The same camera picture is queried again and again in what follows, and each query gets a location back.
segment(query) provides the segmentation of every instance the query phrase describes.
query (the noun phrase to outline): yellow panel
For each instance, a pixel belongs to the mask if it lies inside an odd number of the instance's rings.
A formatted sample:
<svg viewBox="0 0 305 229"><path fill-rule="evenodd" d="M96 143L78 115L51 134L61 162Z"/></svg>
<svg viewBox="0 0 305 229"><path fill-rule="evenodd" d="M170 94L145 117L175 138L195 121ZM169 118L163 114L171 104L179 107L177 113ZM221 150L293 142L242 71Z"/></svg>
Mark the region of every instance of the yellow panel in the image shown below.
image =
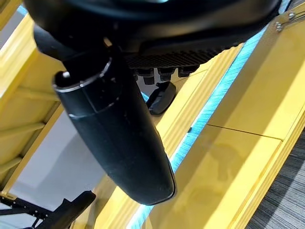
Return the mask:
<svg viewBox="0 0 305 229"><path fill-rule="evenodd" d="M26 133L0 140L0 162L6 162L16 158L24 147L24 144L31 138L33 133Z"/></svg>
<svg viewBox="0 0 305 229"><path fill-rule="evenodd" d="M53 106L52 101L13 97L0 113L0 130L40 122Z"/></svg>
<svg viewBox="0 0 305 229"><path fill-rule="evenodd" d="M63 65L37 50L33 25L29 15L25 16L0 50L0 130L11 135L1 143L0 165L13 156L22 157L17 166L1 175L4 195L63 111L51 89L51 79ZM28 124L37 123L45 125L34 132ZM22 138L26 125L31 131Z"/></svg>
<svg viewBox="0 0 305 229"><path fill-rule="evenodd" d="M256 184L278 139L206 126L176 172L178 195L154 207L154 229L224 229Z"/></svg>
<svg viewBox="0 0 305 229"><path fill-rule="evenodd" d="M209 124L284 139L304 104L304 37L304 22L269 26Z"/></svg>

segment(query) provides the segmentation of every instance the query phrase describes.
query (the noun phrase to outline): yellow beam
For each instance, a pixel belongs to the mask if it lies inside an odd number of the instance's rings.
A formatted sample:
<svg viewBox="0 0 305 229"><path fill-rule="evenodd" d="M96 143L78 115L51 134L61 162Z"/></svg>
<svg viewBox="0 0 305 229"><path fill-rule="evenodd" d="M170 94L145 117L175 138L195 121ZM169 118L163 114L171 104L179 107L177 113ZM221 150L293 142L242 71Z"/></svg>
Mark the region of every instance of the yellow beam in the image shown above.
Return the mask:
<svg viewBox="0 0 305 229"><path fill-rule="evenodd" d="M28 99L37 99L37 100L50 100L50 101L59 101L59 98L56 94L37 92L28 88L17 88L15 92L16 96Z"/></svg>
<svg viewBox="0 0 305 229"><path fill-rule="evenodd" d="M9 138L9 137L13 137L16 135L25 134L28 132L33 132L35 130L40 130L44 126L45 126L44 123L34 123L34 124L29 124L29 125L25 125L25 126L21 126L21 127L16 127L16 128L9 129L9 130L2 130L2 131L0 131L0 140Z"/></svg>
<svg viewBox="0 0 305 229"><path fill-rule="evenodd" d="M0 31L21 5L21 0L0 0Z"/></svg>
<svg viewBox="0 0 305 229"><path fill-rule="evenodd" d="M5 127L8 126L6 123L14 125L8 114L12 113L14 109L18 110L18 105L26 104L27 111L14 115L14 118L17 119L16 123L45 123L45 126L37 127L42 128L41 131L33 134L31 138L27 135L24 139L19 140L18 144L22 145L18 146L18 149L23 149L20 152L23 159L18 166L2 175L1 187L4 188L2 191L4 195L9 192L63 111L57 99L49 93L52 93L51 78L57 71L64 70L64 67L59 61L47 57L37 50L33 39L33 25L33 20L26 15L0 50L0 115L2 117L0 125ZM27 98L44 99L44 101L33 101ZM21 131L30 131L30 128L10 130L3 133L3 136L19 134ZM16 154L13 152L16 146L14 148L11 143L11 141L3 141L1 144L7 144L5 147L12 149L7 154L13 156Z"/></svg>
<svg viewBox="0 0 305 229"><path fill-rule="evenodd" d="M3 165L0 165L0 174L6 172L6 171L10 170L11 168L13 168L14 166L18 165L21 160L22 160L21 157L17 157Z"/></svg>

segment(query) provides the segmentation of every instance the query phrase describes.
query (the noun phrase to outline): black plastic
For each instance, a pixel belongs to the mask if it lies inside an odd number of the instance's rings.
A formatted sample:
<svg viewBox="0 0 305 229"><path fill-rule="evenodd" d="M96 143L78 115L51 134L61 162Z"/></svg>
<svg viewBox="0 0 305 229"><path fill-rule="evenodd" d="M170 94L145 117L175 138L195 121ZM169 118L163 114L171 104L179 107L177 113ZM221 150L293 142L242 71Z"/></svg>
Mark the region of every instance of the black plastic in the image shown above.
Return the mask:
<svg viewBox="0 0 305 229"><path fill-rule="evenodd" d="M58 73L54 89L109 177L145 205L173 197L172 168L128 67L109 59L100 74L74 84L72 79Z"/></svg>
<svg viewBox="0 0 305 229"><path fill-rule="evenodd" d="M152 115L161 115L171 105L175 98L176 86L170 81L157 83L156 86L158 88L149 96L146 105Z"/></svg>
<svg viewBox="0 0 305 229"><path fill-rule="evenodd" d="M84 191L72 202L64 199L62 204L52 212L35 229L67 229L78 216L94 201L96 195Z"/></svg>
<svg viewBox="0 0 305 229"><path fill-rule="evenodd" d="M25 0L60 43L89 49L107 37L132 69L207 62L245 42L277 15L281 0Z"/></svg>

